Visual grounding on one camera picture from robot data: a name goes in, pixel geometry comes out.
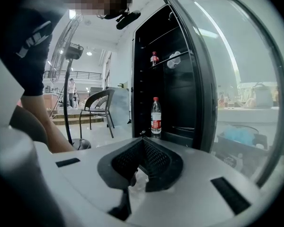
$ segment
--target chair leg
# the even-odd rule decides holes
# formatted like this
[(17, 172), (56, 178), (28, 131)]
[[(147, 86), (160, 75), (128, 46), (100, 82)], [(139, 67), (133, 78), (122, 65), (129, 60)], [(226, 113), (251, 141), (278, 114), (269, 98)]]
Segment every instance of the chair leg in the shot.
[(89, 113), (89, 130), (91, 130), (91, 112)]
[(108, 115), (109, 115), (109, 117), (110, 117), (110, 121), (112, 122), (113, 128), (115, 128), (114, 122), (113, 122), (113, 119), (112, 119), (112, 116), (110, 115), (110, 112), (109, 112), (109, 111), (108, 111)]
[(109, 122), (107, 112), (105, 112), (105, 115), (106, 115), (106, 121), (107, 121), (107, 124), (108, 124), (108, 127), (109, 127), (110, 134), (111, 134), (112, 138), (114, 138), (112, 128), (110, 127), (110, 122)]
[(80, 116), (79, 116), (79, 125), (80, 125), (80, 139), (82, 139), (81, 116), (82, 116), (82, 111), (81, 111), (81, 113), (80, 113)]

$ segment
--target fan base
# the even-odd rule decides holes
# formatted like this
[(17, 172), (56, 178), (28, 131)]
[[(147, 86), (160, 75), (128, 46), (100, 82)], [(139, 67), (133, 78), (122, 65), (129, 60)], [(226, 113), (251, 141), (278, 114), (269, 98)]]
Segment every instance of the fan base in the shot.
[(72, 139), (72, 146), (76, 150), (82, 150), (82, 149), (89, 149), (91, 148), (91, 144), (88, 140), (85, 139)]

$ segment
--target fan pole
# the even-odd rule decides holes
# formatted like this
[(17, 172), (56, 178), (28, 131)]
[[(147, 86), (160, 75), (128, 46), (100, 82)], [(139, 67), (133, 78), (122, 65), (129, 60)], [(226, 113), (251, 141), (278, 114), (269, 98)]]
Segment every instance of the fan pole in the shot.
[(65, 74), (65, 81), (64, 81), (63, 111), (64, 111), (65, 129), (67, 133), (68, 142), (71, 145), (73, 145), (73, 142), (71, 139), (70, 125), (68, 122), (68, 114), (67, 114), (67, 87), (68, 87), (68, 79), (70, 78), (71, 65), (72, 65), (72, 59), (69, 59), (67, 69), (66, 69), (66, 74)]

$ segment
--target standing fan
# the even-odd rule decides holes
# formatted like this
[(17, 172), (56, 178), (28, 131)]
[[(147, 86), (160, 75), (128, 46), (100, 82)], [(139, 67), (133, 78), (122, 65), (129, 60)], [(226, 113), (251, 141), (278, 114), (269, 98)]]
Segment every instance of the standing fan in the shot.
[(68, 113), (67, 113), (67, 87), (68, 87), (68, 80), (70, 78), (72, 61), (74, 59), (78, 60), (83, 53), (83, 47), (80, 45), (72, 44), (71, 39), (82, 20), (83, 16), (81, 14), (76, 15), (63, 30), (56, 44), (55, 50), (53, 52), (52, 62), (49, 71), (50, 80), (53, 83), (58, 81), (64, 59), (68, 60), (68, 66), (64, 80), (63, 112), (64, 112), (65, 129), (68, 141), (77, 150), (91, 148), (90, 142), (88, 140), (71, 138), (70, 126), (68, 122)]

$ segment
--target black mesh pad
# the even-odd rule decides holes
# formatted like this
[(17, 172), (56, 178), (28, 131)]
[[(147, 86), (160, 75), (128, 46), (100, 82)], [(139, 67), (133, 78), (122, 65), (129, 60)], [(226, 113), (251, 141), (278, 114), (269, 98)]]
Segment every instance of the black mesh pad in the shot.
[(109, 187), (127, 189), (138, 167), (149, 177), (146, 192), (155, 192), (168, 189), (176, 182), (183, 169), (183, 160), (148, 138), (138, 138), (102, 157), (98, 173)]

